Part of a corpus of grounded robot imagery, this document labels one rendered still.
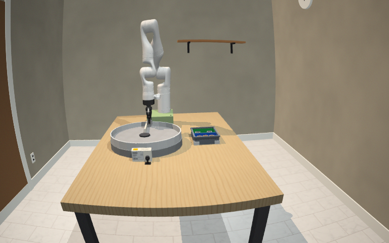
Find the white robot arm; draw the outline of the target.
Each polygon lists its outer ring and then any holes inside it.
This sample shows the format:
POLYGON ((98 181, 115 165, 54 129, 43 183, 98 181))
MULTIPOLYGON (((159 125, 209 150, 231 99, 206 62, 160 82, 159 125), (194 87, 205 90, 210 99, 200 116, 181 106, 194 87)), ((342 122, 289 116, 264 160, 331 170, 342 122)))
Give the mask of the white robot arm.
POLYGON ((140 76, 143 85, 143 100, 158 100, 158 112, 169 113, 170 110, 170 67, 160 67, 160 60, 163 57, 164 51, 160 39, 158 22, 156 19, 145 20, 140 25, 141 40, 142 40, 142 61, 150 64, 151 67, 142 67, 140 76), (147 40, 146 33, 153 32, 151 44, 147 40), (164 83, 158 85, 158 93, 154 95, 153 82, 147 81, 145 78, 155 77, 157 79, 165 79, 164 83), (160 98, 161 95, 161 98, 160 98))

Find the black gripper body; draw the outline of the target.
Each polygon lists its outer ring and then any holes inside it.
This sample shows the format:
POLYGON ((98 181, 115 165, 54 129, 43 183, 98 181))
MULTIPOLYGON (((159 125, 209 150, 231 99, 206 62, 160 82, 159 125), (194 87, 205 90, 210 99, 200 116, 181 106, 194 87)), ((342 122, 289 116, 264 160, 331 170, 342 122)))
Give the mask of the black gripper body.
POLYGON ((150 111, 151 105, 154 105, 154 99, 153 100, 143 100, 143 105, 146 105, 147 106, 147 111, 148 111, 148 108, 149 108, 149 111, 150 111))

